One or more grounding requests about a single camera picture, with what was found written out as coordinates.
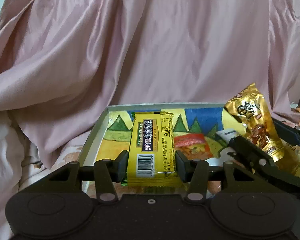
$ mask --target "dark round object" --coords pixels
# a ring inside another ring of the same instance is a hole
[[[79,227],[92,211],[93,203],[83,192],[20,192],[8,201],[5,215],[14,233],[51,237]]]
[[[296,219],[286,193],[220,192],[211,200],[213,216],[231,231],[245,236],[273,236],[288,230]]]
[[[53,215],[60,212],[65,206],[63,197],[55,194],[42,194],[29,201],[28,208],[37,215]]]

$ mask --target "blue painted area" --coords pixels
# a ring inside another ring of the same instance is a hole
[[[215,124],[218,124],[217,131],[223,130],[222,110],[222,107],[185,109],[189,128],[197,117],[203,134],[207,134]]]
[[[136,111],[127,111],[128,114],[130,115],[131,121],[133,121],[132,113],[138,113],[138,112],[160,112],[160,109],[147,109],[147,110],[136,110]]]

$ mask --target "colorful painting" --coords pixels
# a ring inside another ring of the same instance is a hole
[[[188,135],[198,137],[204,134],[212,155],[216,158],[226,147],[225,142],[216,135],[223,130],[222,107],[198,109],[149,109],[147,112],[166,111],[173,113],[173,134],[175,140]],[[129,150],[133,126],[132,113],[137,111],[115,111],[109,113],[109,124],[102,140],[96,160],[115,159],[123,150]],[[189,150],[194,157],[196,152],[206,151],[193,145]]]

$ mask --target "barcode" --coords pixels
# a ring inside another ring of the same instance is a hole
[[[136,176],[154,177],[154,154],[138,154],[136,159]]]

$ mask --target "yellow snack package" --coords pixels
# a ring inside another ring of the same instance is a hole
[[[128,186],[179,186],[173,141],[173,114],[134,113],[127,168]]]
[[[264,96],[254,83],[230,99],[225,109],[246,128],[247,139],[275,162],[283,158],[283,144],[275,130]]]

